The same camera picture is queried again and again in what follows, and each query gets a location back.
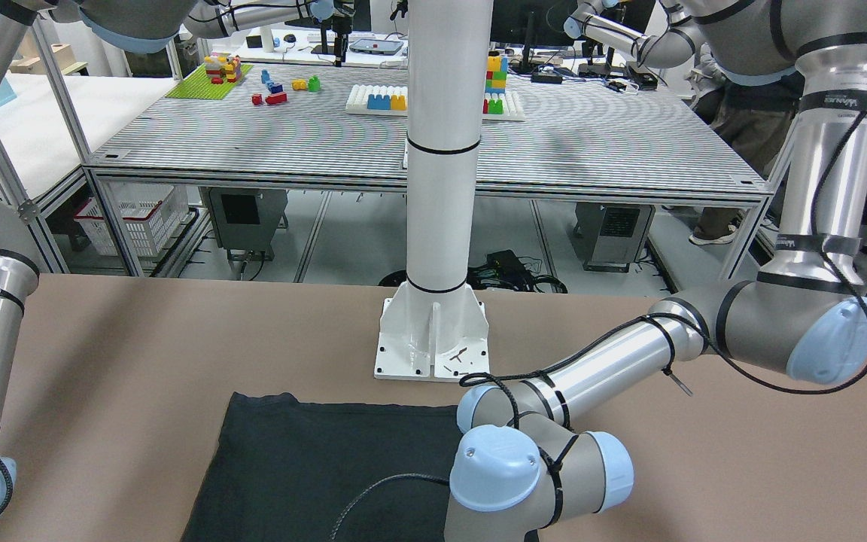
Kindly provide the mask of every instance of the pole base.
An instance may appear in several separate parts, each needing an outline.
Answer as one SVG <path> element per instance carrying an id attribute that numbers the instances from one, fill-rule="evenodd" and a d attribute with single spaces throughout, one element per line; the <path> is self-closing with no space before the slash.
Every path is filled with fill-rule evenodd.
<path id="1" fill-rule="evenodd" d="M 484 304 L 465 285 L 429 294 L 404 282 L 383 302 L 374 377 L 457 382 L 489 373 Z"/>

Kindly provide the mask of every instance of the cardboard box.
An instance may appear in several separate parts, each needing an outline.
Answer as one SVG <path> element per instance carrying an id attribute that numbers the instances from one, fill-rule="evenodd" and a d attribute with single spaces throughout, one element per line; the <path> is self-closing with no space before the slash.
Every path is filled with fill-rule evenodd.
<path id="1" fill-rule="evenodd" d="M 69 44 L 52 44 L 52 54 L 56 57 L 56 62 L 59 63 L 59 69 L 66 69 L 70 65 L 76 63 L 75 55 L 72 53 L 72 46 Z M 9 71 L 13 73 L 45 73 L 45 64 L 42 64 L 42 59 L 35 57 L 24 57 L 15 59 L 9 66 Z"/>

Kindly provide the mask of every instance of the red lego brick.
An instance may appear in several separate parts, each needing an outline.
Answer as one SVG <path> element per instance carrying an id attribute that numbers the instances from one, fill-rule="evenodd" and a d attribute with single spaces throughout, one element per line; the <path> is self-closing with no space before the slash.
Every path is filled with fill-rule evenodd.
<path id="1" fill-rule="evenodd" d="M 268 105 L 286 103 L 286 93 L 275 93 L 275 95 L 266 96 L 266 103 Z"/>

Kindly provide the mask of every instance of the white lego baseplate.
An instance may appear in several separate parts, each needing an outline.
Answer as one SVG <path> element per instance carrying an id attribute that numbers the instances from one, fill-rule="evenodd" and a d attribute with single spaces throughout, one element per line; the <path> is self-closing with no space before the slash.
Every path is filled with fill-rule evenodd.
<path id="1" fill-rule="evenodd" d="M 406 107 L 409 107 L 409 97 L 406 95 L 406 87 L 388 87 L 381 85 L 354 85 L 347 98 L 347 113 L 351 114 L 380 114 L 386 117 L 406 117 L 406 109 L 368 109 L 367 102 L 370 95 L 374 96 L 405 96 Z M 485 93 L 484 99 L 499 99 L 503 104 L 503 113 L 484 114 L 485 120 L 527 120 L 524 108 L 520 103 L 520 95 L 515 90 L 505 93 Z"/>

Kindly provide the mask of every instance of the white column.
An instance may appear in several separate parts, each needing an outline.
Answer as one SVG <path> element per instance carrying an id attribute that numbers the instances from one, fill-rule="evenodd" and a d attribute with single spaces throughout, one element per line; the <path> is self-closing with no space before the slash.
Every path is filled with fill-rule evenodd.
<path id="1" fill-rule="evenodd" d="M 378 378 L 455 380 L 488 370 L 488 323 L 464 281 L 491 8 L 492 0 L 410 3 L 409 282 L 385 305 Z"/>

